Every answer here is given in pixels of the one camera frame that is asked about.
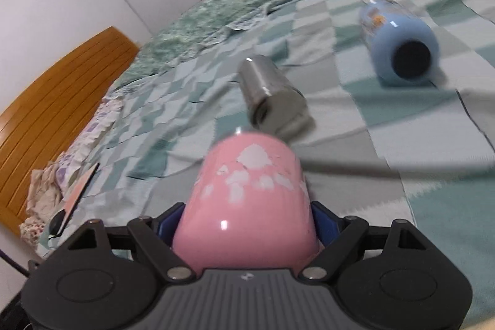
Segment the pink cup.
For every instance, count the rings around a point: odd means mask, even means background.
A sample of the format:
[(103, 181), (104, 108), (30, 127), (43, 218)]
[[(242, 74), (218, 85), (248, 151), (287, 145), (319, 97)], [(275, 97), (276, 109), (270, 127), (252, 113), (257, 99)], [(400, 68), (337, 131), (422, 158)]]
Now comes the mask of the pink cup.
[(205, 269), (290, 268), (320, 251), (298, 157), (284, 142), (241, 132), (205, 156), (172, 250)]

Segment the blue cartoon cup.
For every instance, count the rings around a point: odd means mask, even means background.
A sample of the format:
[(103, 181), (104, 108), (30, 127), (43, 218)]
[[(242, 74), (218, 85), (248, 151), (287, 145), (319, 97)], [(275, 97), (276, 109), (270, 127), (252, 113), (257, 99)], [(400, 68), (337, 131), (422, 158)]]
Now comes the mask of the blue cartoon cup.
[(423, 86), (440, 58), (433, 30), (393, 0), (369, 0), (359, 14), (363, 42), (377, 77), (389, 86)]

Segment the pink flat book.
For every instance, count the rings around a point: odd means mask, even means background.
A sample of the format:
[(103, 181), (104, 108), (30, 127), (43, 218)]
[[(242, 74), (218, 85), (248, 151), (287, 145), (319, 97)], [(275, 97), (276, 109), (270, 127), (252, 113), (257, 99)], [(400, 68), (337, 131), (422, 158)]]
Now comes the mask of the pink flat book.
[(82, 194), (86, 189), (86, 186), (92, 180), (92, 177), (94, 176), (98, 168), (99, 168), (99, 163), (97, 162), (93, 164), (84, 174), (80, 176), (79, 179), (75, 181), (72, 190), (65, 197), (64, 212), (66, 214), (66, 217), (68, 217), (71, 214), (71, 212), (77, 205), (80, 197), (82, 196)]

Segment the beige crumpled cloth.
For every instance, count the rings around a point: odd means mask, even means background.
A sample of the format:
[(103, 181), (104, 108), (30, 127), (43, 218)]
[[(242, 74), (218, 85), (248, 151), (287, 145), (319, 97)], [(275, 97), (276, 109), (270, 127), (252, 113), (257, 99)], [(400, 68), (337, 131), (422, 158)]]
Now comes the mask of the beige crumpled cloth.
[(33, 249), (37, 247), (45, 226), (62, 200), (57, 182), (58, 165), (51, 162), (44, 169), (31, 172), (26, 201), (26, 219), (19, 225), (21, 239)]

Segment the wooden headboard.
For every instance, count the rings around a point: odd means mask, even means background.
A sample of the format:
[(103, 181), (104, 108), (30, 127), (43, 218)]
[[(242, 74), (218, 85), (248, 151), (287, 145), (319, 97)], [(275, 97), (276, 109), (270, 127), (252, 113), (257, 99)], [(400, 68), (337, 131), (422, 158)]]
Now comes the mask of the wooden headboard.
[(26, 217), (31, 172), (74, 142), (137, 53), (135, 42), (106, 28), (42, 73), (1, 114), (1, 222), (13, 234)]

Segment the purple floral pillow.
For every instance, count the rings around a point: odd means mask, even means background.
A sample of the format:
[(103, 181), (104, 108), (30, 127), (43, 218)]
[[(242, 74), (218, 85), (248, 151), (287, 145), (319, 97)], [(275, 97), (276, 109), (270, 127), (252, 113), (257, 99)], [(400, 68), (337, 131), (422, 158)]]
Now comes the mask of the purple floral pillow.
[(74, 142), (56, 160), (55, 179), (62, 194), (65, 194), (77, 178), (80, 169), (120, 116), (123, 107), (122, 96), (105, 96), (95, 114), (82, 129)]

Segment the checkered green bed sheet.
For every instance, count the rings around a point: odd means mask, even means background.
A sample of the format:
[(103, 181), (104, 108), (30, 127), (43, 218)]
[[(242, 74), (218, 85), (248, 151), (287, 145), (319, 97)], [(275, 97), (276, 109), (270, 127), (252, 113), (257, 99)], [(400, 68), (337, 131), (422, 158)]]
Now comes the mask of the checkered green bed sheet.
[(185, 198), (214, 141), (247, 123), (237, 66), (267, 54), (303, 93), (312, 122), (295, 150), (325, 164), (311, 196), (374, 225), (411, 219), (467, 276), (467, 327), (494, 326), (494, 0), (395, 0), (441, 47), (420, 88), (387, 88), (358, 25), (368, 0), (269, 0), (185, 47), (178, 22), (112, 85), (123, 107), (92, 146), (95, 181), (69, 226), (120, 225)]

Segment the stainless steel tumbler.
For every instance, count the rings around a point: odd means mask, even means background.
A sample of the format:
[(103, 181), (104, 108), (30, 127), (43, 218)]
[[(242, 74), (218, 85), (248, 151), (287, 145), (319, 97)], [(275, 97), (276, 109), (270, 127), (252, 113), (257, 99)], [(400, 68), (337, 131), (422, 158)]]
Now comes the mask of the stainless steel tumbler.
[(237, 77), (253, 128), (287, 142), (308, 127), (306, 99), (272, 59), (260, 54), (246, 57)]

